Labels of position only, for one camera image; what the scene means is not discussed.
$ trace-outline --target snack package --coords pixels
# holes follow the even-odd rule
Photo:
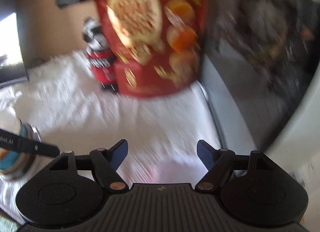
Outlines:
[[[119,92],[175,93],[196,80],[207,0],[95,0]]]

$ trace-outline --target black strap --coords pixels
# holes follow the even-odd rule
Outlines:
[[[25,154],[37,154],[55,158],[60,154],[57,146],[36,142],[0,129],[0,147]]]

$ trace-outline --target bed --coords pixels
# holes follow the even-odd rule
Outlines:
[[[30,82],[0,90],[0,109],[12,106],[23,121],[38,127],[42,140],[76,155],[110,148],[127,139],[129,154],[118,173],[129,184],[190,182],[206,173],[196,156],[204,139],[220,148],[201,85],[152,99],[114,95],[100,88],[82,52],[57,56],[29,71]],[[18,190],[48,162],[38,157],[16,182],[0,181],[0,208],[20,224]],[[92,178],[90,173],[81,175]]]

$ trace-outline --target sunlight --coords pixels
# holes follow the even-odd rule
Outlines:
[[[17,14],[13,13],[0,22],[0,64],[15,65],[22,62],[17,28]]]

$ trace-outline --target beige wall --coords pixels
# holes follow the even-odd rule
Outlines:
[[[92,0],[59,9],[55,0],[18,0],[18,25],[25,60],[47,59],[84,49],[83,20],[98,17]]]

